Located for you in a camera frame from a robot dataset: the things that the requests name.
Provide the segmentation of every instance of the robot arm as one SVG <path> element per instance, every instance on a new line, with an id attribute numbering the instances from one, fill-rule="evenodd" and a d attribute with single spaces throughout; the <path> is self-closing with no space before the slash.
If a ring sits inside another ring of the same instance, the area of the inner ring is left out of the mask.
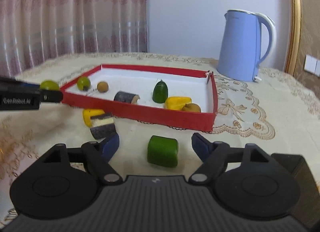
<path id="1" fill-rule="evenodd" d="M 0 77 L 0 111 L 38 110 L 40 103 L 60 103 L 63 93 L 42 90 L 37 84 Z"/>

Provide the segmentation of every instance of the white tray bottom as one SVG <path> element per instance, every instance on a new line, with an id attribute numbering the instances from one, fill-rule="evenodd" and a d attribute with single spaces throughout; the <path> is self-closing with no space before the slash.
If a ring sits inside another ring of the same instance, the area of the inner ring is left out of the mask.
<path id="1" fill-rule="evenodd" d="M 91 88 L 87 92 L 78 90 L 73 85 L 66 91 L 69 93 L 87 95 L 91 97 L 113 101 L 118 91 L 134 93 L 140 96 L 138 105 L 164 108 L 164 104 L 155 103 L 152 100 L 153 89 L 160 80 L 168 86 L 169 96 L 191 97 L 192 102 L 198 104 L 202 112 L 213 112 L 213 97 L 211 80 L 207 84 L 207 78 L 186 77 L 146 71 L 102 68 L 89 76 Z M 105 81 L 109 85 L 109 91 L 99 93 L 97 83 Z"/>

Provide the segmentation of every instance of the blue gripper pad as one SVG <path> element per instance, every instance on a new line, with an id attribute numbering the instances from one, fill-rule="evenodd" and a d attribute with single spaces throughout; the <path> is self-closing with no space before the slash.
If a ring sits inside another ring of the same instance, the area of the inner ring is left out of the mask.
<path id="1" fill-rule="evenodd" d="M 25 87 L 34 87 L 34 88 L 40 87 L 40 85 L 38 85 L 38 84 L 31 84 L 31 83 L 22 83 L 21 85 L 25 86 Z"/>
<path id="2" fill-rule="evenodd" d="M 113 155 L 119 148 L 119 135 L 118 133 L 113 133 L 111 137 L 105 138 L 101 144 L 102 148 L 102 157 L 106 162 L 109 162 Z"/>
<path id="3" fill-rule="evenodd" d="M 213 152 L 213 143 L 209 142 L 199 133 L 194 133 L 191 137 L 192 148 L 202 162 Z"/>

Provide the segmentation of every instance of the mirror frame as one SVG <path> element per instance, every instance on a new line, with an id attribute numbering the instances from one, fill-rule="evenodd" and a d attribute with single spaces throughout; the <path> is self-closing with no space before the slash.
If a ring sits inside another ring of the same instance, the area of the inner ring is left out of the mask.
<path id="1" fill-rule="evenodd" d="M 301 0 L 291 0 L 291 27 L 289 48 L 284 71 L 293 76 L 297 58 L 298 49 L 301 36 L 301 22 L 302 22 L 302 5 Z"/>

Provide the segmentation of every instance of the green toy block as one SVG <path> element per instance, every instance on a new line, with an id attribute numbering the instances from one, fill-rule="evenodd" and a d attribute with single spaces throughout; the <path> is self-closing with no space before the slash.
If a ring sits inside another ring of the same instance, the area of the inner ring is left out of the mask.
<path id="1" fill-rule="evenodd" d="M 152 136 L 148 144 L 148 162 L 163 167 L 176 167 L 178 165 L 178 141 Z"/>

